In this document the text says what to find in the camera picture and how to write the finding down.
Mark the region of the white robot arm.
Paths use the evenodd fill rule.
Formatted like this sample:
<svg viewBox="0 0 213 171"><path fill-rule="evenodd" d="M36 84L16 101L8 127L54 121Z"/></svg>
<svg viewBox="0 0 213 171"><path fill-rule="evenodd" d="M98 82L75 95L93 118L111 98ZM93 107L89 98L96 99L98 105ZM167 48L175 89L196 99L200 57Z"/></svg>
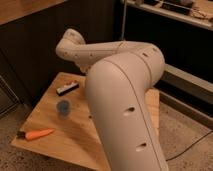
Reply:
<svg viewBox="0 0 213 171"><path fill-rule="evenodd" d="M169 171L145 102L165 60L154 44L85 42L68 29L56 54L86 74L85 95L112 171Z"/></svg>

